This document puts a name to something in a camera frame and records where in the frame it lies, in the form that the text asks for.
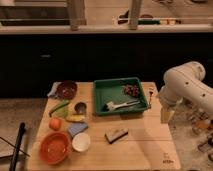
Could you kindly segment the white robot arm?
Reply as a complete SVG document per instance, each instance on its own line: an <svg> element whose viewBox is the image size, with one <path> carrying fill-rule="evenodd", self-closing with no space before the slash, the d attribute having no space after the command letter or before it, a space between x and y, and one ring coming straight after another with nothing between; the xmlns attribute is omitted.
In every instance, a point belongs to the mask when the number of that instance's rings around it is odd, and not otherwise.
<svg viewBox="0 0 213 171"><path fill-rule="evenodd" d="M163 112L170 112L179 100L187 99L213 115L213 88L202 82L205 74L204 66L196 61L168 69L158 94Z"/></svg>

